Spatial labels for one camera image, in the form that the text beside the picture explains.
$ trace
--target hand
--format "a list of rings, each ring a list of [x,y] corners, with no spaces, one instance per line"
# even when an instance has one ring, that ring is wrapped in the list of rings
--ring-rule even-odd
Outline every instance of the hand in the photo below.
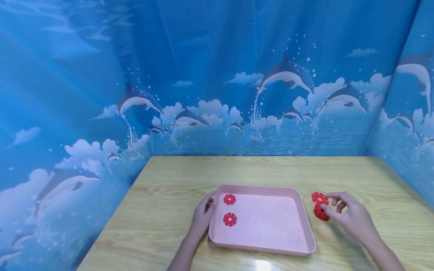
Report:
[[[332,219],[337,221],[346,231],[355,236],[361,242],[370,242],[377,240],[380,235],[375,228],[371,215],[366,207],[355,200],[347,192],[343,193],[328,193],[326,197],[333,198],[332,205],[336,206],[336,211],[333,211],[325,204],[321,205],[325,213]],[[348,210],[342,213],[342,210],[348,206]]]
[[[215,210],[214,200],[211,198],[215,193],[216,192],[213,191],[204,197],[194,210],[193,220],[191,221],[190,230],[188,231],[189,237],[199,241],[207,232]]]

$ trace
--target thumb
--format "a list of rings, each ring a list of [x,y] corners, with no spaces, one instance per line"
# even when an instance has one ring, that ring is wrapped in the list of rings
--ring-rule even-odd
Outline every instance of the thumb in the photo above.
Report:
[[[321,208],[324,209],[325,213],[330,216],[333,219],[339,220],[340,215],[339,213],[333,211],[328,205],[321,204]]]

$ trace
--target red flower-shaped token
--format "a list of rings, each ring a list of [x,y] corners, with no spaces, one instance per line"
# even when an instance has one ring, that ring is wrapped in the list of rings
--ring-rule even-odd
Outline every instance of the red flower-shaped token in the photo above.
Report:
[[[323,221],[328,221],[330,217],[326,214],[323,208],[321,208],[319,205],[316,205],[313,209],[313,212],[315,213],[315,216]]]
[[[329,199],[324,194],[318,192],[312,194],[312,201],[315,202],[317,206],[321,206],[321,204],[329,204]]]
[[[226,226],[232,227],[237,223],[237,216],[231,212],[227,213],[223,217],[223,222]]]
[[[237,199],[235,198],[234,195],[232,195],[232,194],[227,194],[226,196],[224,196],[223,201],[224,201],[224,203],[226,203],[227,205],[232,205],[232,204],[234,204],[234,203],[237,201]]]

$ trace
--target forearm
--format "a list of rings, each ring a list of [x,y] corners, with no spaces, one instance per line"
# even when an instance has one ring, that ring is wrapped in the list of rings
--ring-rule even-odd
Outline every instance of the forearm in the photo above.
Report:
[[[175,257],[169,265],[168,271],[189,271],[198,244],[199,240],[197,238],[187,235],[182,240]]]
[[[362,244],[379,271],[406,271],[396,254],[380,237],[362,242]]]

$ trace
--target tray rim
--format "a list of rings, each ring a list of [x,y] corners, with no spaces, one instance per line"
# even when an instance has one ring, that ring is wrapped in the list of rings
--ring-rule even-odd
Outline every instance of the tray rim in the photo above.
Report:
[[[217,198],[217,196],[219,196],[219,188],[221,188],[222,186],[242,186],[242,187],[258,187],[258,188],[264,188],[264,187],[269,187],[269,188],[285,188],[285,189],[291,189],[297,192],[297,194],[300,196],[301,202],[303,204],[303,212],[302,214],[304,214],[305,218],[307,219],[308,225],[309,225],[309,233],[312,234],[313,240],[314,240],[314,247],[312,250],[308,251],[308,252],[300,252],[300,251],[289,251],[289,250],[281,250],[281,249],[274,249],[274,248],[264,248],[264,247],[253,247],[253,246],[245,246],[245,245],[233,245],[233,244],[227,244],[227,243],[219,243],[219,242],[215,242],[213,240],[213,238],[211,237],[210,231],[208,230],[208,238],[217,246],[220,247],[226,247],[226,248],[238,248],[238,249],[247,249],[247,250],[255,250],[255,251],[261,251],[261,252],[271,252],[271,253],[282,253],[282,254],[290,254],[290,255],[301,255],[301,256],[307,256],[309,254],[312,254],[316,251],[316,240],[315,240],[315,235],[313,234],[313,230],[312,230],[312,226],[310,225],[310,221],[309,221],[309,217],[307,216],[307,212],[306,212],[306,207],[304,206],[304,202],[303,202],[303,198],[301,196],[301,193],[292,187],[288,187],[288,186],[255,186],[255,185],[238,185],[238,184],[220,184],[219,186],[217,186],[216,188],[216,194],[214,196],[214,199]],[[215,212],[211,218],[211,222],[210,225],[212,223],[215,223],[215,219],[216,219],[216,213]]]

